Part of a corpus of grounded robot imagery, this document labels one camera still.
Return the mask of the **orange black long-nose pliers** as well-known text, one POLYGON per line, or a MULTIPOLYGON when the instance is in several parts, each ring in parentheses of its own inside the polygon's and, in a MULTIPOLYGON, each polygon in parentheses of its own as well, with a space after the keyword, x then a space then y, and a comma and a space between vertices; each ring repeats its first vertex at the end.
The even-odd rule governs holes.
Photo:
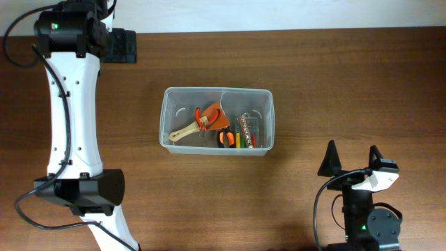
POLYGON ((235 136, 229 126, 217 131, 217 145, 219 148, 225 147, 224 143, 226 140, 228 142, 229 148, 236 147, 236 139, 235 139, 235 136))

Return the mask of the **small red cutting pliers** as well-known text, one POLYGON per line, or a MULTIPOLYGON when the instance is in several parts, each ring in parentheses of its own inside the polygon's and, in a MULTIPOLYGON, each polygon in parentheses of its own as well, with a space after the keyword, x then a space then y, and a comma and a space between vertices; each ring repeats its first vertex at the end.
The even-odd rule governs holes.
POLYGON ((201 113, 201 108, 197 107, 194 113, 195 121, 198 125, 198 130, 204 130, 205 132, 210 130, 210 127, 220 117, 221 110, 218 108, 208 109, 207 112, 201 113))

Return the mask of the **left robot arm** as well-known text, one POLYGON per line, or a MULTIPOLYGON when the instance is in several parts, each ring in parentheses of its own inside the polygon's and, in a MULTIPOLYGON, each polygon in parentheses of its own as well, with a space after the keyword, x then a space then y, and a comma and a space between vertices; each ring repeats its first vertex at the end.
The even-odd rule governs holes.
POLYGON ((41 199, 68 207, 86 223, 101 250, 139 250, 121 204, 124 173, 104 169, 96 137, 95 89, 100 61, 114 42, 106 1, 62 1, 34 25, 50 89, 52 152, 35 186, 41 199))

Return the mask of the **orange scraper wooden handle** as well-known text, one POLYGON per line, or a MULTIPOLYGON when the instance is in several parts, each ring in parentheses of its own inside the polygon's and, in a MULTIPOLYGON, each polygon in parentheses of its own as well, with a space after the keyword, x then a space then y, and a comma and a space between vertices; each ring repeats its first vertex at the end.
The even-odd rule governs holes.
MULTIPOLYGON (((218 131, 222 128, 226 128, 226 127, 230 126, 229 119, 227 118, 227 116, 219 102, 213 103, 212 105, 207 107, 205 110, 201 109, 201 113, 203 114, 204 112, 207 112, 208 109, 211 110, 212 108, 220 109, 221 114, 220 114, 220 117, 218 118, 218 120, 210 127, 210 130, 208 130, 208 131, 218 131)), ((194 118, 194 121, 190 125, 186 126, 183 129, 171 132, 169 135, 169 139, 172 142, 177 142, 179 139, 182 139, 182 138, 184 138, 188 135, 191 135, 192 133, 196 133, 196 132, 205 132, 205 131, 198 130, 198 125, 194 118)))

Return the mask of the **orange socket rail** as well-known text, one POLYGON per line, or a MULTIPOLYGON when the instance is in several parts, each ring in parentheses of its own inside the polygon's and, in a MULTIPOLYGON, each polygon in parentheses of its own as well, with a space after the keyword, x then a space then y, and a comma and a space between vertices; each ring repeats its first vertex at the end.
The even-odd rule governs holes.
POLYGON ((240 116, 238 118, 240 121, 240 128, 242 130, 242 134, 243 134, 243 137, 245 140, 245 146, 249 149, 253 149, 254 142, 252 139, 252 134, 250 132, 249 126, 248 126, 247 117, 245 116, 245 114, 240 114, 240 116))

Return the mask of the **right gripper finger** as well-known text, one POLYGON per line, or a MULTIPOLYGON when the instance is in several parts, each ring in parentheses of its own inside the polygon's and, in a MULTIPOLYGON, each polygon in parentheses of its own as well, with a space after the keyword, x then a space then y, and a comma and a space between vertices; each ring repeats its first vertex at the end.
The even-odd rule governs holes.
POLYGON ((370 169, 380 169, 382 164, 382 155, 376 145, 370 147, 369 150, 369 166, 370 169))
POLYGON ((318 176, 338 176, 341 174, 341 162, 334 140, 328 142, 324 159, 317 172, 318 176))

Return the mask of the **clear screwdriver bit case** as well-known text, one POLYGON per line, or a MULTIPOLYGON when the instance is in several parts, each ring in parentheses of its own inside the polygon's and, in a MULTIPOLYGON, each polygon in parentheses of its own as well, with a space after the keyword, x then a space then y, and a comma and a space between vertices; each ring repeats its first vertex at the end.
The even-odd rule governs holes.
MULTIPOLYGON (((260 147, 260 136, 259 136, 259 120, 256 117, 250 116, 248 113, 244 113, 247 117, 248 126, 250 129, 250 132, 252 134, 252 139, 254 142, 254 148, 260 147)), ((240 128, 240 121, 239 118, 236 118, 236 137, 238 140, 237 147, 245 149, 245 140, 242 134, 242 130, 240 128)))

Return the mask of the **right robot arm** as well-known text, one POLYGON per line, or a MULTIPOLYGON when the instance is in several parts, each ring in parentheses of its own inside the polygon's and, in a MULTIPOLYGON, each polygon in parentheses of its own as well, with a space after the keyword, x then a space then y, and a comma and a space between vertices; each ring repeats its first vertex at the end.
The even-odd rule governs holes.
POLYGON ((390 188, 399 178, 394 160, 384 158, 377 146, 369 149, 368 166, 343 170, 336 144, 328 142, 324 159, 317 172, 329 180, 318 190, 313 207, 313 232, 318 250, 400 250, 399 234, 403 214, 395 207, 375 202, 373 194, 390 188), (317 211, 324 190, 340 191, 344 215, 345 241, 323 247, 318 235, 317 211))

